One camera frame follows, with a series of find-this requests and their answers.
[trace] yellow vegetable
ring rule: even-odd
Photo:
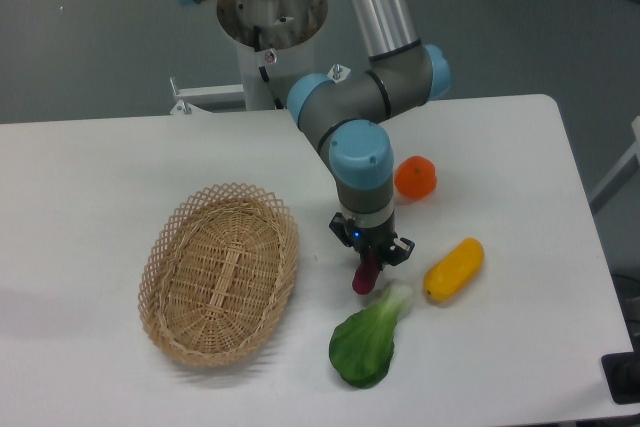
[[[424,276],[424,291],[433,300],[444,301],[462,290],[480,270],[484,249],[467,238]]]

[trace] woven basket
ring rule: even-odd
[[[245,184],[192,195],[169,218],[140,283],[145,332],[169,357],[222,366],[275,328],[293,288],[298,233],[274,194]]]

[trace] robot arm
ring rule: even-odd
[[[442,95],[451,73],[437,47],[422,45],[406,0],[351,1],[370,69],[340,83],[323,74],[302,77],[286,103],[335,178],[341,211],[330,228],[360,255],[353,288],[366,294],[385,265],[403,262],[414,247],[395,232],[393,152],[378,123]]]

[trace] floor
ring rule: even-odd
[[[423,41],[451,62],[449,98],[544,93],[557,101],[587,192],[633,142],[640,4],[408,1]],[[365,68],[348,0],[329,6],[319,70]],[[0,0],[0,12],[0,123],[162,115],[173,104],[170,76],[181,87],[239,82],[215,1]],[[595,220],[611,270],[640,278],[640,174]]]

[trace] tabletop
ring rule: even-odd
[[[499,426],[635,414],[600,357],[631,345],[555,102],[429,103],[383,124],[396,163],[422,155],[438,188],[399,202],[411,258],[378,281],[415,286],[388,376],[333,371],[333,329],[365,305],[357,255],[328,229],[333,179],[287,112],[0,126],[0,424]],[[192,193],[273,191],[300,231],[296,286],[247,362],[185,368],[146,337],[137,294],[164,223]],[[446,305],[426,270],[465,237],[478,278]]]

